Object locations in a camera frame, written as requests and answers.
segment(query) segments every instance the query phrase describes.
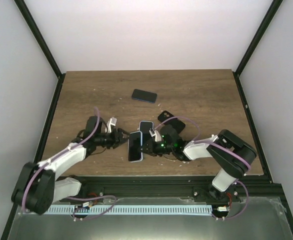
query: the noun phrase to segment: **phone case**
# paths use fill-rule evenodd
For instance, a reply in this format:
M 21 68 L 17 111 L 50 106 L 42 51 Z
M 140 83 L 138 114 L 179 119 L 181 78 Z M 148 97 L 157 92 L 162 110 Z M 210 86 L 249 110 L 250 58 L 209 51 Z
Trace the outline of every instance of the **phone case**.
M 143 134 L 142 134 L 142 132 L 141 131 L 134 131 L 134 132 L 131 132 L 131 134 L 134 134 L 134 133 L 141 133 L 141 138 L 140 138 L 140 140 L 141 140 L 141 146 L 142 146 L 142 136 L 143 136 Z M 128 154 L 128 156 L 129 156 L 129 150 L 130 150 L 130 140 L 128 140 L 127 141 L 127 154 Z M 142 152 L 141 152 L 141 158 L 139 159 L 139 160 L 136 160 L 136 161 L 129 161 L 130 163 L 136 163 L 136 162 L 140 162 L 140 161 L 142 161 L 143 160 L 143 154 L 142 154 Z
M 158 117 L 157 119 L 163 123 L 165 120 L 174 117 L 174 115 L 168 111 L 163 111 Z M 180 134 L 183 129 L 185 129 L 186 125 L 184 122 L 182 122 L 180 119 L 178 118 L 173 118 L 167 122 L 164 123 L 164 125 L 171 125 L 178 134 Z

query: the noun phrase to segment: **black smartphone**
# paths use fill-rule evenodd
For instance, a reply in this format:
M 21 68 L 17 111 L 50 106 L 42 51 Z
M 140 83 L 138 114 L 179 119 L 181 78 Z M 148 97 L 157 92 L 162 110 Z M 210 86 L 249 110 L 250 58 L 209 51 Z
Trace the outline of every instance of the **black smartphone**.
M 134 89 L 131 97 L 136 100 L 140 100 L 140 101 L 154 104 L 157 100 L 157 96 L 158 95 L 154 92 Z
M 157 119 L 162 123 L 165 120 L 174 117 L 174 115 L 168 111 L 163 111 L 158 117 Z M 176 130 L 176 132 L 178 134 L 180 134 L 183 129 L 185 129 L 186 125 L 184 122 L 182 122 L 180 119 L 178 118 L 173 118 L 167 122 L 164 123 L 164 125 L 172 125 L 172 127 Z
M 128 136 L 128 161 L 131 163 L 143 160 L 141 152 L 142 147 L 142 132 L 131 132 Z
M 140 121 L 138 129 L 142 132 L 142 145 L 152 138 L 149 131 L 153 129 L 153 127 L 154 124 L 152 121 Z

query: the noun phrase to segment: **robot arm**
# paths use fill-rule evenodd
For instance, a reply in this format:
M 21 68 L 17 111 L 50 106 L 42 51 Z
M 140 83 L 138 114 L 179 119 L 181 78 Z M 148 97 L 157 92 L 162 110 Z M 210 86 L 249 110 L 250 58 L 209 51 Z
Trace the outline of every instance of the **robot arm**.
M 88 136 L 97 124 L 97 117 L 92 116 L 87 121 L 85 129 L 79 132 L 78 136 L 72 141 L 72 143 L 55 155 L 61 155 L 55 161 L 52 161 L 55 157 L 52 156 L 49 159 L 38 163 L 26 163 L 22 168 L 12 193 L 12 202 L 20 206 L 22 205 L 26 186 L 35 172 L 44 165 L 47 166 L 45 166 L 36 177 L 27 194 L 25 201 L 25 207 L 27 209 L 41 215 L 49 209 L 52 203 L 70 196 L 76 196 L 81 188 L 81 183 L 78 180 L 71 177 L 59 181 L 56 180 L 74 164 L 79 163 L 90 156 L 96 150 L 97 146 L 110 149 L 117 148 L 125 143 L 128 138 L 124 138 L 123 133 L 128 133 L 120 128 L 116 129 L 116 121 L 116 118 L 111 118 L 105 129 L 106 133 L 101 133 L 103 119 L 100 119 L 99 127 L 94 135 L 82 145 L 73 148 L 80 143 L 85 136 Z
M 143 153 L 151 156 L 172 153 L 180 161 L 214 158 L 221 166 L 209 188 L 209 193 L 215 199 L 219 199 L 221 193 L 237 179 L 242 178 L 257 157 L 252 146 L 226 129 L 218 135 L 195 141 L 184 141 L 171 125 L 163 126 L 160 132 L 151 130 L 150 134 L 153 139 L 142 146 Z
M 225 192 L 237 179 L 242 178 L 257 157 L 252 146 L 226 129 L 210 138 L 190 141 L 183 153 L 191 160 L 212 157 L 217 161 L 222 168 L 213 179 L 212 186 L 220 192 Z

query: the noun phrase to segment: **black metal frame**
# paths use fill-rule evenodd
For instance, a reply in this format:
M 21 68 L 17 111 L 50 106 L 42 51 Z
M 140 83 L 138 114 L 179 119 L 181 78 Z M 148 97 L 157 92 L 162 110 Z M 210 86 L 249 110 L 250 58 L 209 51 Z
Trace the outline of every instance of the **black metal frame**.
M 62 74 L 53 55 L 51 54 L 49 47 L 47 46 L 36 22 L 34 21 L 30 11 L 24 0 L 14 0 L 17 7 L 21 11 L 26 23 L 28 24 L 30 30 L 32 31 L 35 39 L 40 45 L 44 55 L 46 56 L 48 62 L 50 63 L 53 71 L 55 72 L 58 81 L 54 96 L 51 102 L 48 116 L 45 121 L 44 129 L 40 138 L 40 143 L 38 145 L 34 162 L 38 162 L 42 159 L 47 138 L 49 135 L 51 123 L 56 110 L 56 106 L 59 100 L 60 92 L 62 90 L 63 81 L 65 78 L 65 73 Z M 263 175 L 246 176 L 242 179 L 243 183 L 247 186 L 250 196 L 254 197 L 279 197 L 282 205 L 286 208 L 286 217 L 291 227 L 293 234 L 293 217 L 283 192 L 281 184 L 273 183 L 272 176 L 263 153 L 263 149 L 259 140 L 259 136 L 252 119 L 250 109 L 242 89 L 240 82 L 240 75 L 243 72 L 246 64 L 248 63 L 250 57 L 252 56 L 254 50 L 256 49 L 259 41 L 261 40 L 263 34 L 268 28 L 270 22 L 272 21 L 274 15 L 279 9 L 283 0 L 273 0 L 270 5 L 265 17 L 263 18 L 256 34 L 254 35 L 247 51 L 245 52 L 238 68 L 233 73 L 236 86 L 243 104 L 243 108 L 249 123 L 249 127 L 253 136 L 255 146 L 259 155 L 259 159 L 263 169 Z M 104 192 L 104 194 L 113 194 L 120 198 L 125 197 L 190 197 L 193 196 L 195 189 L 203 189 L 208 186 L 213 180 L 213 176 L 104 176 L 104 177 L 75 177 L 82 182 L 83 186 L 94 186 L 94 189 L 98 188 Z M 242 188 L 237 187 L 236 191 L 239 196 L 245 196 L 245 192 Z M 195 200 L 201 201 L 201 196 L 194 197 Z M 10 229 L 13 224 L 13 220 L 17 211 L 17 205 L 14 204 L 9 218 L 7 220 L 6 226 L 4 228 L 2 238 L 7 239 L 9 237 Z

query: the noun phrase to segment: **white backdrop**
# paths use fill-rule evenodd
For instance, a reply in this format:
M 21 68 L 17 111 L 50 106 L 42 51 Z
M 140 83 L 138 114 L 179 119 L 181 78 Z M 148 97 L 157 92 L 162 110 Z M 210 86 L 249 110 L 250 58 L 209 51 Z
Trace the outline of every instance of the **white backdrop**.
M 240 78 L 273 179 L 293 214 L 293 0 L 283 1 Z
M 0 238 L 21 169 L 34 160 L 57 81 L 14 1 L 0 1 Z
M 65 71 L 232 69 L 272 0 L 25 0 Z

